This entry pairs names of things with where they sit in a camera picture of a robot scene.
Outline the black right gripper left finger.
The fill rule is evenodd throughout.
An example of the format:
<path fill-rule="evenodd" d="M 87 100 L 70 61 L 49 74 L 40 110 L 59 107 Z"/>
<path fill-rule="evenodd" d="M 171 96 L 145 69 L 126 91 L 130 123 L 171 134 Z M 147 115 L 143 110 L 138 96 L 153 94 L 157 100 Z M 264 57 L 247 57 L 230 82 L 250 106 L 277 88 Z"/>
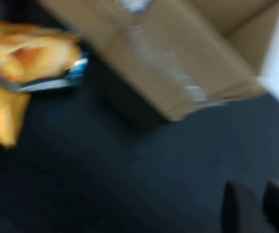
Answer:
<path fill-rule="evenodd" d="M 223 233 L 268 233 L 270 224 L 253 191 L 245 184 L 228 181 L 221 209 Z"/>

